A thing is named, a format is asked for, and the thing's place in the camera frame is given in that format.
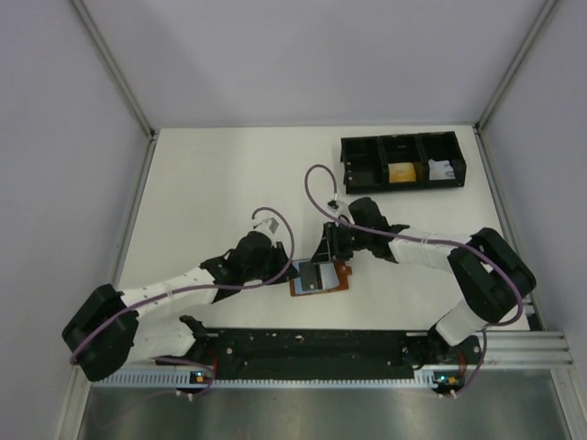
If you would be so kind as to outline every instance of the orange object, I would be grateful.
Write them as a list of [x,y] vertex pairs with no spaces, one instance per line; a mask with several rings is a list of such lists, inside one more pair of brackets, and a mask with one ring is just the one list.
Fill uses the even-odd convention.
[[415,182],[415,168],[411,162],[390,163],[389,183]]

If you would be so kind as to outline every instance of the cable tie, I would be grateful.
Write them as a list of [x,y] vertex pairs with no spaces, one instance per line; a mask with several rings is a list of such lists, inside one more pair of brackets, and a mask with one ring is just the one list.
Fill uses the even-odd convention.
[[172,286],[170,286],[169,284],[165,284],[163,287],[165,287],[165,294],[167,295],[167,299],[169,301],[167,301],[167,315],[168,316],[172,316],[173,315],[173,303],[175,302],[175,295],[173,295],[173,289]]
[[428,255],[428,251],[426,249],[426,245],[428,244],[428,239],[432,236],[431,233],[425,232],[420,240],[420,245],[422,246],[422,252],[424,253],[424,260],[426,261],[426,265],[431,268],[432,262],[430,261],[430,256]]

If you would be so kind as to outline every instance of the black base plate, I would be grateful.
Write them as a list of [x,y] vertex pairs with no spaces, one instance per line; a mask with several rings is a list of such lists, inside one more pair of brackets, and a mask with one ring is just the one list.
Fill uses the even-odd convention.
[[[426,339],[385,330],[208,328],[207,333],[206,351],[217,355],[220,380],[411,379],[414,368],[405,360],[406,347]],[[478,338],[470,336],[459,351],[475,363],[478,348]],[[212,363],[212,358],[201,360]],[[459,357],[444,362],[455,368],[459,363]]]

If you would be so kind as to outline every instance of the white wall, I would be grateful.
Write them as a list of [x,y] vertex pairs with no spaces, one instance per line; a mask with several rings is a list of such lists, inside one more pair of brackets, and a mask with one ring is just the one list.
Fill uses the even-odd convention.
[[546,321],[587,383],[587,2],[561,2],[487,132]]
[[108,281],[145,138],[64,0],[0,14],[0,437],[49,438],[61,330]]
[[544,0],[85,0],[156,127],[478,120]]

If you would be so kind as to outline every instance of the gray metal frame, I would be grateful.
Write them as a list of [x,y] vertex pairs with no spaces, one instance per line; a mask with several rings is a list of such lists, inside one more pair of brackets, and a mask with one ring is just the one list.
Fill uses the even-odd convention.
[[[68,0],[72,9],[79,18],[80,23],[92,41],[96,53],[110,75],[121,98],[128,106],[131,114],[149,138],[149,144],[145,151],[145,159],[141,173],[138,177],[137,189],[132,204],[128,210],[127,227],[121,238],[121,246],[113,269],[113,283],[116,285],[124,266],[128,245],[132,236],[132,230],[137,218],[140,200],[149,174],[150,164],[156,147],[157,136],[155,129],[150,124],[141,109],[135,95],[116,60],[107,47],[104,38],[93,21],[88,8],[83,0]],[[482,131],[491,122],[492,117],[511,87],[528,54],[537,43],[549,21],[553,18],[560,0],[546,0],[540,9],[536,20],[528,31],[526,38],[512,59],[507,71],[504,73],[493,96],[489,100],[479,122],[475,125],[475,136],[481,152],[483,167],[493,195],[493,200],[499,215],[500,223],[505,238],[521,252],[518,235],[508,215],[507,201],[504,191],[500,187],[491,160],[491,149],[484,142]],[[539,300],[533,297],[526,302],[526,309],[537,310],[540,313]],[[549,369],[559,396],[560,406],[565,415],[572,438],[574,440],[587,439],[587,411],[583,390],[577,372],[574,368],[569,347],[561,332],[491,332],[489,333],[489,346],[486,362],[483,369]],[[430,369],[442,369],[442,366],[431,366]],[[62,405],[61,416],[58,421],[55,439],[70,440],[76,438],[83,417],[83,410],[90,391],[90,383],[79,368],[73,368],[68,384],[66,397]]]

